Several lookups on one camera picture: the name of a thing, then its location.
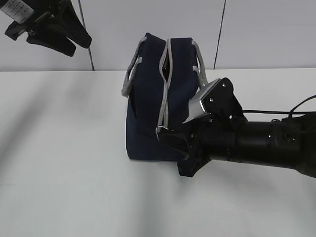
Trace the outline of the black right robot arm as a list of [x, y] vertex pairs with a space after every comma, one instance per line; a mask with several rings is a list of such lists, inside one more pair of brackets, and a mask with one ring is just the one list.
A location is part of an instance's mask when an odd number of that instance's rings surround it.
[[272, 121], [207, 115], [175, 129], [162, 128], [158, 138], [179, 152], [181, 176], [193, 177], [212, 160], [293, 169], [316, 175], [316, 114]]

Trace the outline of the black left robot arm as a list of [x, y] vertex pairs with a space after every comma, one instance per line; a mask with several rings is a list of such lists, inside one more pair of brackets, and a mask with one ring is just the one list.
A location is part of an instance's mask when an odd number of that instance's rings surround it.
[[2, 0], [0, 10], [13, 22], [5, 35], [72, 57], [76, 45], [88, 49], [92, 38], [79, 20], [70, 0]]

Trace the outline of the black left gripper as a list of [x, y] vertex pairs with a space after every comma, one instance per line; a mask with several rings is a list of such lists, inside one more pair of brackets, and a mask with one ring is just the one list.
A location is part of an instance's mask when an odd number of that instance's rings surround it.
[[[76, 46], [69, 39], [83, 48], [89, 48], [92, 38], [77, 17], [73, 5], [66, 2], [66, 0], [5, 0], [4, 14], [13, 19], [13, 22], [4, 34], [16, 40], [27, 32], [28, 43], [73, 57]], [[57, 24], [36, 25], [55, 12], [57, 12]]]

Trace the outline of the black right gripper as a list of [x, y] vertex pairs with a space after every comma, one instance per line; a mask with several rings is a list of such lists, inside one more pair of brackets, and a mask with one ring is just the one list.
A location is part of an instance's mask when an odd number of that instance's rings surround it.
[[193, 177], [213, 159], [230, 156], [239, 128], [248, 122], [244, 115], [205, 115], [185, 123], [180, 130], [161, 128], [158, 139], [185, 155], [177, 163], [180, 176]]

